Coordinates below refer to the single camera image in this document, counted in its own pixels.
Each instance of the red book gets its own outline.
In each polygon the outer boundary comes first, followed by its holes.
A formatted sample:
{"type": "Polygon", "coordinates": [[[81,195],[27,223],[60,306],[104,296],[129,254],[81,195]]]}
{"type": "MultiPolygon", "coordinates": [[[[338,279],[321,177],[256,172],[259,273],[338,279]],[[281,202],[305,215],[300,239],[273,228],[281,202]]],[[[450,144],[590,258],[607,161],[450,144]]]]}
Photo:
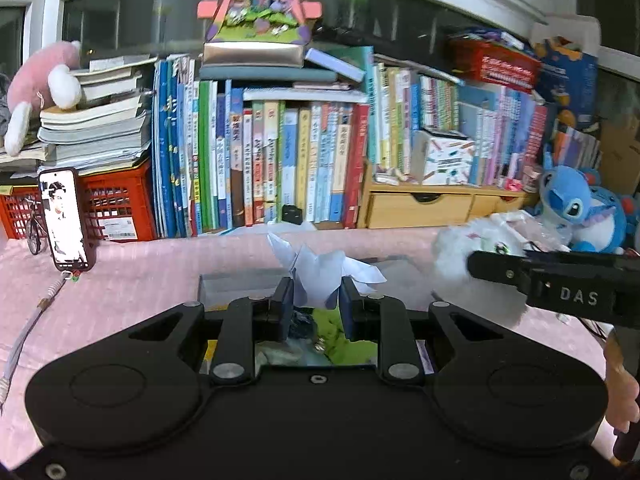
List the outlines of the red book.
{"type": "Polygon", "coordinates": [[[342,224],[345,229],[355,229],[358,221],[358,204],[364,172],[364,156],[367,145],[367,128],[369,126],[369,105],[355,105],[353,122],[351,123],[351,149],[347,164],[347,178],[344,183],[344,204],[342,208],[342,224]]]}

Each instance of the wooden drawer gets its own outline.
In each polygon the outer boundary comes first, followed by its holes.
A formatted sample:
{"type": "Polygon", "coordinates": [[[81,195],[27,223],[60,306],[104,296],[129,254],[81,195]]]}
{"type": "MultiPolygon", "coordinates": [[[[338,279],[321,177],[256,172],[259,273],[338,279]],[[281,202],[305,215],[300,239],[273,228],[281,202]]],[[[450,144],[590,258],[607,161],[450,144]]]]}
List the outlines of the wooden drawer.
{"type": "Polygon", "coordinates": [[[379,229],[463,224],[472,199],[465,194],[372,193],[367,226],[379,229]]]}

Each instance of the cable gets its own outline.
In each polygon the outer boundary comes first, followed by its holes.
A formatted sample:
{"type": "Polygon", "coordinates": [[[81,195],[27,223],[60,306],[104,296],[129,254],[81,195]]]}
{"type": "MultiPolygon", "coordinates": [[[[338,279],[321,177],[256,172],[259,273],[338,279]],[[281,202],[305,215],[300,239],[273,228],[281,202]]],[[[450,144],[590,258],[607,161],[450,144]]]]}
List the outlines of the cable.
{"type": "Polygon", "coordinates": [[[56,294],[65,284],[65,281],[69,280],[72,276],[73,274],[69,270],[64,270],[61,273],[60,278],[47,289],[47,295],[40,300],[34,313],[31,314],[31,317],[27,321],[27,324],[22,327],[22,330],[18,334],[18,337],[16,338],[13,347],[11,348],[11,352],[9,352],[9,358],[4,365],[2,378],[0,378],[0,416],[2,416],[2,407],[4,406],[7,397],[9,396],[11,379],[14,376],[15,369],[18,367],[20,353],[22,352],[22,347],[24,346],[24,342],[27,340],[29,332],[31,332],[31,329],[33,329],[33,327],[36,325],[42,313],[51,304],[53,298],[56,297],[56,294]]]}

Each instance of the red box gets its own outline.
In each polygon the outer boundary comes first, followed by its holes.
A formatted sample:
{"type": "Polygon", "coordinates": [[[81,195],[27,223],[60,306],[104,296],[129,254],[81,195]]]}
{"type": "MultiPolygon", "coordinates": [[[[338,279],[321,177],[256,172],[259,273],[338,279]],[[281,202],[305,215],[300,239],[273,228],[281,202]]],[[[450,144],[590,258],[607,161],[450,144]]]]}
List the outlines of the red box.
{"type": "Polygon", "coordinates": [[[531,92],[540,61],[489,41],[451,40],[456,69],[463,78],[531,92]]]}
{"type": "MultiPolygon", "coordinates": [[[[149,190],[149,161],[133,170],[113,171],[80,177],[85,221],[89,237],[106,240],[106,220],[131,219],[136,238],[115,241],[148,242],[156,239],[156,224],[149,190]]],[[[14,187],[11,195],[0,195],[0,219],[9,238],[24,238],[30,218],[29,204],[24,200],[42,200],[37,186],[14,187]]]]}

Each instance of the green book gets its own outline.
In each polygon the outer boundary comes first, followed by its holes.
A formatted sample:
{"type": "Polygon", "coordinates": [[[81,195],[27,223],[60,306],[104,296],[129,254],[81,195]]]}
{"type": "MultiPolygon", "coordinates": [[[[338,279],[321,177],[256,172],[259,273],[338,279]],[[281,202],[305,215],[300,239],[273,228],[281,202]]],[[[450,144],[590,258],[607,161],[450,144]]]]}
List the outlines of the green book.
{"type": "Polygon", "coordinates": [[[211,231],[210,188],[209,188],[209,81],[200,81],[198,98],[198,174],[200,175],[200,210],[202,231],[211,231]]]}

